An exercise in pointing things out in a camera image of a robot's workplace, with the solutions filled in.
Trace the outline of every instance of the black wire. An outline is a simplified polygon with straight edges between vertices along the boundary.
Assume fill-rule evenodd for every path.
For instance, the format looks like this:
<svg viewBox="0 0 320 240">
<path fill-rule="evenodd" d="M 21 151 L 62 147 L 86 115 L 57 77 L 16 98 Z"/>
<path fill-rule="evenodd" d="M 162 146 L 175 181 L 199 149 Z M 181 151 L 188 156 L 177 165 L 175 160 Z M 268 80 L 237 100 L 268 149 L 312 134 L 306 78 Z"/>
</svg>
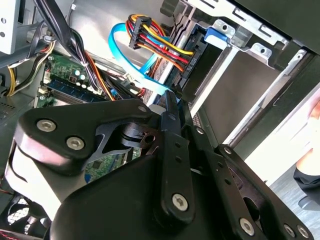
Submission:
<svg viewBox="0 0 320 240">
<path fill-rule="evenodd" d="M 14 81 L 17 81 L 17 76 L 18 76 L 18 69 L 17 67 L 12 68 L 13 73 L 14 73 Z"/>
<path fill-rule="evenodd" d="M 175 53 L 177 53 L 177 54 L 179 54 L 179 55 L 181 55 L 181 56 L 188 57 L 188 58 L 190 57 L 190 55 L 188 55 L 188 54 L 184 54 L 184 53 L 181 53 L 181 52 L 175 50 L 173 47 L 169 46 L 167 43 L 162 42 L 162 41 L 159 41 L 158 39 L 156 39 L 154 36 L 152 36 L 152 35 L 151 35 L 147 30 L 145 30 L 145 29 L 142 30 L 142 33 L 145 34 L 147 37 L 152 38 L 154 41 L 160 42 L 162 45 L 166 46 L 168 49 L 174 51 Z"/>
<path fill-rule="evenodd" d="M 37 46 L 40 41 L 41 32 L 42 32 L 44 25 L 45 25 L 45 21 L 42 21 L 39 23 L 38 27 L 36 28 L 34 35 L 33 35 L 33 38 L 32 38 L 32 41 L 31 41 L 31 44 L 30 44 L 29 53 L 26 56 L 27 59 L 30 59 L 31 57 L 33 57 L 36 54 Z"/>
<path fill-rule="evenodd" d="M 81 63 L 94 90 L 98 90 L 97 76 L 87 60 L 81 36 L 69 27 L 62 12 L 54 0 L 33 0 L 48 28 L 56 36 L 64 49 Z"/>
<path fill-rule="evenodd" d="M 125 86 L 123 86 L 120 82 L 113 79 L 116 78 L 115 76 L 110 76 L 107 72 L 102 71 L 99 69 L 99 72 L 101 74 L 101 77 L 103 80 L 110 85 L 111 88 L 115 89 L 118 93 L 118 95 L 122 99 L 140 99 L 135 94 L 133 94 L 129 89 L 127 89 Z"/>
<path fill-rule="evenodd" d="M 41 55 L 36 57 L 36 59 L 34 60 L 34 63 L 33 63 L 33 66 L 32 66 L 30 74 L 28 75 L 28 77 L 22 83 L 20 83 L 19 85 L 17 85 L 15 87 L 14 91 L 18 91 L 18 90 L 22 89 L 25 85 L 27 85 L 28 83 L 30 83 L 30 81 L 33 80 L 33 76 L 34 76 L 34 74 L 36 73 L 36 70 L 37 70 L 37 65 L 45 55 L 46 54 L 43 53 L 43 54 L 41 54 Z"/>
<path fill-rule="evenodd" d="M 177 27 L 178 27 L 178 24 L 176 22 L 176 17 L 174 14 L 172 14 L 172 17 L 173 17 L 173 22 L 174 22 L 174 31 L 173 31 L 173 35 L 172 35 L 172 38 L 174 39 L 175 36 L 176 36 L 176 32 L 177 32 Z"/>
<path fill-rule="evenodd" d="M 158 54 L 160 54 L 161 56 L 164 56 L 168 59 L 171 59 L 172 61 L 174 61 L 175 63 L 179 64 L 180 67 L 184 68 L 185 67 L 185 63 L 184 62 L 181 62 L 180 60 L 178 59 L 175 59 L 174 57 L 172 56 L 169 56 L 169 55 L 166 55 L 163 51 L 161 51 L 160 49 L 152 46 L 151 44 L 149 44 L 148 42 L 146 42 L 144 39 L 141 39 L 139 40 L 141 43 L 143 43 L 144 45 L 148 46 L 149 48 L 152 48 L 154 51 L 156 51 Z"/>
</svg>

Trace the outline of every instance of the metal bracket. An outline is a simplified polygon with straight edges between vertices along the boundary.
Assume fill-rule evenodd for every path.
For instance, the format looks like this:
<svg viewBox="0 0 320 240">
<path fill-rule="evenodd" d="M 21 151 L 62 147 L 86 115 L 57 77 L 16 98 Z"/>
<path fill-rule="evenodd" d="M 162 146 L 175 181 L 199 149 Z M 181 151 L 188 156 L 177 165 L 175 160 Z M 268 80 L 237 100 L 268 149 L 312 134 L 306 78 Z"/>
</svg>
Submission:
<svg viewBox="0 0 320 240">
<path fill-rule="evenodd" d="M 277 42 L 283 43 L 285 47 L 289 41 L 277 32 L 271 30 L 260 21 L 246 14 L 227 0 L 185 0 L 187 3 L 200 9 L 213 17 L 226 17 L 235 23 L 248 29 L 259 38 L 271 45 Z"/>
<path fill-rule="evenodd" d="M 218 19 L 216 20 L 212 27 L 219 31 L 220 33 L 226 35 L 229 39 L 231 39 L 235 33 L 236 33 L 236 30 L 234 27 L 230 26 L 229 24 L 227 24 L 225 21 L 221 20 L 221 19 Z"/>
<path fill-rule="evenodd" d="M 13 54 L 16 48 L 20 0 L 1 0 L 0 52 Z"/>
</svg>

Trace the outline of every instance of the screw head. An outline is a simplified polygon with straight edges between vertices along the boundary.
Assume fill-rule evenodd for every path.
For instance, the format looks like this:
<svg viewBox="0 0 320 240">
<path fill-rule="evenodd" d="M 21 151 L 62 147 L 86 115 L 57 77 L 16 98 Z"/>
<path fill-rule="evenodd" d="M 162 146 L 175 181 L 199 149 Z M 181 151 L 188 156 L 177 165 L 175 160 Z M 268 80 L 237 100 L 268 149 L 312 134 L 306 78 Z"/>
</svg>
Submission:
<svg viewBox="0 0 320 240">
<path fill-rule="evenodd" d="M 292 228 L 290 226 L 288 226 L 287 224 L 284 224 L 284 229 L 286 230 L 286 232 L 293 238 L 296 237 L 295 232 L 292 230 Z"/>
<path fill-rule="evenodd" d="M 84 141 L 76 136 L 69 137 L 66 141 L 66 144 L 69 148 L 73 150 L 81 150 L 85 147 Z"/>
<path fill-rule="evenodd" d="M 144 107 L 144 106 L 139 106 L 138 107 L 140 111 L 146 113 L 147 112 L 147 109 Z"/>
<path fill-rule="evenodd" d="M 182 212 L 187 211 L 188 201 L 187 199 L 179 193 L 172 196 L 173 205 Z"/>
<path fill-rule="evenodd" d="M 249 236 L 255 235 L 255 229 L 252 224 L 245 218 L 240 219 L 240 226 L 242 230 Z"/>
<path fill-rule="evenodd" d="M 198 133 L 200 133 L 200 134 L 204 134 L 204 133 L 205 133 L 205 132 L 203 131 L 203 129 L 200 128 L 200 127 L 197 127 L 197 128 L 196 128 L 196 131 L 197 131 Z"/>
<path fill-rule="evenodd" d="M 301 233 L 301 235 L 308 239 L 309 238 L 309 234 L 307 233 L 307 231 L 300 225 L 297 226 L 299 233 Z"/>
<path fill-rule="evenodd" d="M 43 132 L 52 132 L 54 130 L 56 130 L 57 126 L 56 124 L 51 121 L 51 120 L 48 120 L 48 119 L 43 119 L 43 120 L 40 120 L 36 123 L 36 126 L 39 130 L 43 131 Z"/>
<path fill-rule="evenodd" d="M 224 147 L 224 151 L 227 153 L 227 154 L 231 154 L 231 150 L 229 148 L 227 148 L 226 146 Z"/>
</svg>

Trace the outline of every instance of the person's arm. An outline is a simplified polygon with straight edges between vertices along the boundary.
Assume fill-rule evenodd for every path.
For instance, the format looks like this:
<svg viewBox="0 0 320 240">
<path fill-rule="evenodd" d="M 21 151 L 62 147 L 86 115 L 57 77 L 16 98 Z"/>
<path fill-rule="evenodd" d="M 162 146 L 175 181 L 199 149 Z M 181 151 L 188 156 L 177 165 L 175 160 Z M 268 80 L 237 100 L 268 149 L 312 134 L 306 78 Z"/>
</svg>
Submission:
<svg viewBox="0 0 320 240">
<path fill-rule="evenodd" d="M 312 110 L 307 127 L 312 148 L 296 163 L 293 178 L 301 190 L 320 205 L 320 102 Z"/>
<path fill-rule="evenodd" d="M 303 174 L 320 176 L 320 102 L 312 110 L 307 127 L 312 149 L 296 163 L 296 168 Z"/>
</svg>

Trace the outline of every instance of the yellow wire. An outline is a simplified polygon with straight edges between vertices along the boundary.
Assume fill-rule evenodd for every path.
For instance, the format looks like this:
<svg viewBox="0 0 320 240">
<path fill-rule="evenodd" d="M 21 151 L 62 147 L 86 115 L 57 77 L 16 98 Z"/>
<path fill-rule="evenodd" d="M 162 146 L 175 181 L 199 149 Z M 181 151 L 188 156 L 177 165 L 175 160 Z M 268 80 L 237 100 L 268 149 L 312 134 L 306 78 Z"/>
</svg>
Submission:
<svg viewBox="0 0 320 240">
<path fill-rule="evenodd" d="M 15 90 L 16 80 L 15 80 L 15 72 L 14 72 L 14 70 L 12 68 L 9 68 L 9 67 L 8 67 L 8 70 L 9 70 L 9 73 L 10 73 L 11 84 L 10 84 L 9 92 L 8 92 L 7 95 L 10 96 Z"/>
<path fill-rule="evenodd" d="M 143 15 L 143 14 L 135 14 L 135 15 L 133 15 L 131 18 L 132 18 L 132 20 L 136 21 L 136 20 L 137 20 L 137 17 L 141 17 L 141 16 L 143 16 L 143 17 L 148 17 L 148 16 Z M 165 36 L 166 34 L 165 34 L 164 30 L 162 29 L 162 27 L 160 26 L 160 24 L 158 24 L 153 18 L 152 18 L 152 21 L 153 21 L 156 25 L 158 25 L 159 29 L 161 30 L 161 33 Z"/>
<path fill-rule="evenodd" d="M 153 37 L 155 37 L 157 40 L 159 40 L 160 42 L 162 43 L 165 43 L 167 44 L 168 46 L 170 46 L 171 48 L 173 48 L 174 50 L 176 50 L 177 52 L 181 53 L 181 54 L 186 54 L 186 55 L 192 55 L 194 54 L 193 51 L 185 51 L 185 50 L 182 50 L 178 47 L 176 47 L 175 45 L 172 45 L 170 42 L 164 40 L 163 38 L 159 37 L 157 34 L 154 34 L 153 31 L 148 27 L 146 26 L 145 24 L 142 25 L 147 31 L 148 33 L 150 33 Z"/>
<path fill-rule="evenodd" d="M 175 65 L 181 72 L 184 71 L 184 69 L 176 62 L 172 61 L 170 58 L 167 58 L 161 54 L 159 54 L 158 52 L 156 52 L 155 50 L 153 50 L 151 47 L 148 47 L 146 45 L 143 45 L 141 43 L 137 44 L 139 47 L 144 48 L 144 49 L 148 49 L 149 51 L 153 52 L 154 54 L 157 54 L 160 58 L 167 60 L 168 62 L 172 63 L 173 65 Z"/>
</svg>

